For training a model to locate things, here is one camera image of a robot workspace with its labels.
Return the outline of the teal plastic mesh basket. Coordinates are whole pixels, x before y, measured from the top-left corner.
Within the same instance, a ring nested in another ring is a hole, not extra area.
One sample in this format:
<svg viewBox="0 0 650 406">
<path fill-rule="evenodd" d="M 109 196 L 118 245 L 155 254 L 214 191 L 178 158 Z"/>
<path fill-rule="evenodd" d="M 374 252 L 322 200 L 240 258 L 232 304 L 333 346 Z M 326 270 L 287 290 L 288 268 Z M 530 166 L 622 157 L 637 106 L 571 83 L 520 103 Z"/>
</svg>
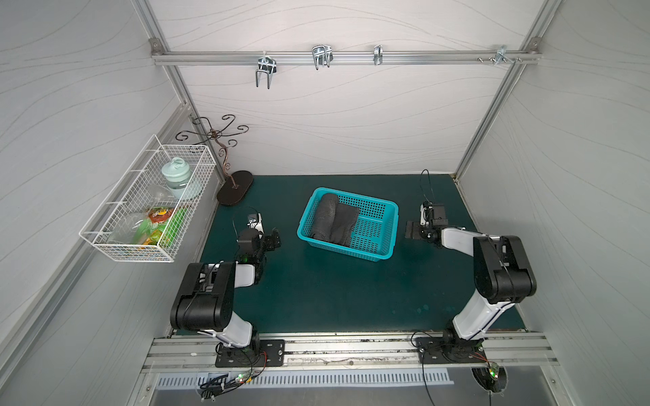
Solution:
<svg viewBox="0 0 650 406">
<path fill-rule="evenodd" d="M 360 209 L 355 227 L 350 232 L 350 246 L 315 240 L 309 234 L 323 196 L 333 194 L 340 203 Z M 314 190 L 302 214 L 297 236 L 312 247 L 353 256 L 370 262 L 388 260 L 397 239 L 399 207 L 392 201 L 351 192 L 320 187 Z"/>
</svg>

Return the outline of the dark grey long pants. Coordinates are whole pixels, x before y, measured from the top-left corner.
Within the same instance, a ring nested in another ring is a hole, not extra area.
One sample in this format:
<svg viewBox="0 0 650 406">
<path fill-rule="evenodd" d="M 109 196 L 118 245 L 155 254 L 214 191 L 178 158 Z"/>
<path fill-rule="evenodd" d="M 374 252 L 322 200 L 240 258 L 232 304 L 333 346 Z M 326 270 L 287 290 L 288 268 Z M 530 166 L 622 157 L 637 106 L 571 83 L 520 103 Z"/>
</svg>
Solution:
<svg viewBox="0 0 650 406">
<path fill-rule="evenodd" d="M 360 214 L 359 207 L 341 203 L 340 198 L 335 194 L 325 194 L 315 211 L 309 237 L 350 247 L 352 231 Z"/>
</svg>

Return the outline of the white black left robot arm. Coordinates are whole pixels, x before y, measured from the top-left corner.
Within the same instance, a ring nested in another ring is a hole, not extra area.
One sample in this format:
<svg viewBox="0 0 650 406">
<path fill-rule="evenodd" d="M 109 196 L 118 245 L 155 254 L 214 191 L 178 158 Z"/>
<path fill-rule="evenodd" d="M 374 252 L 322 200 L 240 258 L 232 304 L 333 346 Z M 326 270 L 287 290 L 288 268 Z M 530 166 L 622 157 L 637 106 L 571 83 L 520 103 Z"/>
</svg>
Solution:
<svg viewBox="0 0 650 406">
<path fill-rule="evenodd" d="M 281 247 L 281 238 L 276 229 L 264 233 L 262 214 L 256 211 L 238 233 L 237 245 L 231 261 L 187 266 L 169 320 L 174 330 L 198 333 L 218 340 L 222 348 L 259 355 L 256 328 L 235 313 L 235 290 L 260 283 L 267 253 Z"/>
</svg>

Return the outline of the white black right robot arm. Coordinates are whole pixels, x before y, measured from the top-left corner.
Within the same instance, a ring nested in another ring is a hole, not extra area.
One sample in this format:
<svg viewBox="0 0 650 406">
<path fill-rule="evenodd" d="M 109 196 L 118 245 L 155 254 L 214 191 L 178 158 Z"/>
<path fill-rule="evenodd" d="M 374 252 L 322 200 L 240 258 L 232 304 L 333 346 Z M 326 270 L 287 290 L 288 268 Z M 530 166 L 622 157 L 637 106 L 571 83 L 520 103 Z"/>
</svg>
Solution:
<svg viewBox="0 0 650 406">
<path fill-rule="evenodd" d="M 442 204 L 424 201 L 419 222 L 407 223 L 406 237 L 458 251 L 473 260 L 472 297 L 438 340 L 446 355 L 457 348 L 477 348 L 502 314 L 537 292 L 537 281 L 519 237 L 452 227 Z"/>
</svg>

